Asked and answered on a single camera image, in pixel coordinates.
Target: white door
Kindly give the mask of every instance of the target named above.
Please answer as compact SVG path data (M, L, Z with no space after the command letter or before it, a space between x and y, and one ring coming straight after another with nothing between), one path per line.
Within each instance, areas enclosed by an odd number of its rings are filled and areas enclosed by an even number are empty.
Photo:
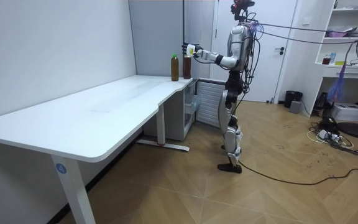
M275 24L281 26L291 26L293 15L295 13L295 6L297 0L254 0L255 6L248 8L249 12L256 12L257 19L260 23ZM231 29L238 24L234 20L234 15L231 14L230 6L233 0L218 1L218 17L216 23L216 33L214 44L212 46L213 52L227 55L227 39ZM277 27L264 26L266 33L275 34L282 37L288 37L290 30ZM281 39L264 34L260 39L260 58L259 64L255 71L255 78L250 85L250 92L245 96L247 101L270 101L275 97L278 78L285 55L280 55L280 48L287 47L287 39ZM255 48L255 56L257 56L258 48ZM221 69L219 66L213 65L211 69L211 78L216 80L226 81L228 78L228 71Z

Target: humanoid robot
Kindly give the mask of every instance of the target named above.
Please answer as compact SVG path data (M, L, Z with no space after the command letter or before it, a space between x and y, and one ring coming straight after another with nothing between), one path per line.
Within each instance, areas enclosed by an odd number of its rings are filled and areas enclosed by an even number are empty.
M229 78L219 102L218 120L224 143L222 149L226 151L230 163L220 164L218 169L238 174L242 172L242 168L238 164L241 154L240 141L242 133L238 126L235 112L238 96L241 93L245 94L248 89L248 83L244 83L242 74L250 74L249 62L250 57L253 56L255 40L252 23L248 20L247 16L240 16L240 13L243 10L248 15L248 7L254 4L255 2L251 0L234 0L231 12L234 14L235 20L239 21L239 24L232 28L229 35L227 56L204 50L198 45L183 44L183 50L188 55L213 62L222 69L229 71Z

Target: desk foot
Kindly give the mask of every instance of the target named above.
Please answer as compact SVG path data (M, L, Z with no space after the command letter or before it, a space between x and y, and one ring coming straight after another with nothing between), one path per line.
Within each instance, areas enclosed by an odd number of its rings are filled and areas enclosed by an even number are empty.
M186 147L186 146L179 146L179 145L174 145L174 144L159 145L155 141L149 141L149 140L143 140L143 139L137 140L136 143L146 144L146 145L149 145L149 146L166 147L166 148L169 148L169 149L177 149L177 150L186 151L186 152L188 152L190 150L190 148Z
M77 224L96 224L77 161L52 155L66 198Z

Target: desk surface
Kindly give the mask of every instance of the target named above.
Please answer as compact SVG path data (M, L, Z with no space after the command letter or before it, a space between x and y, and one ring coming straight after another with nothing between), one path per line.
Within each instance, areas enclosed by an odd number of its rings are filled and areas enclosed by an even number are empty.
M0 116L0 143L98 162L191 81L134 75L5 114Z

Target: desk leg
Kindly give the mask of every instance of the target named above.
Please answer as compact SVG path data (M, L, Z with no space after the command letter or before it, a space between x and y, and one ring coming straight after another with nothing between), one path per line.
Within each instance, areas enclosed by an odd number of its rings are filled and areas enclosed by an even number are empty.
M158 107L157 117L157 144L159 146L165 145L165 118L164 118L164 104Z
M52 155L60 182L77 224L96 224L77 161Z
M181 151L188 152L190 150L189 147L165 143L164 104L161 104L158 107L158 112L156 114L156 118L157 118L157 142L140 139L137 141L137 143L147 144L147 145L151 145L151 146L167 147L170 149L178 149Z

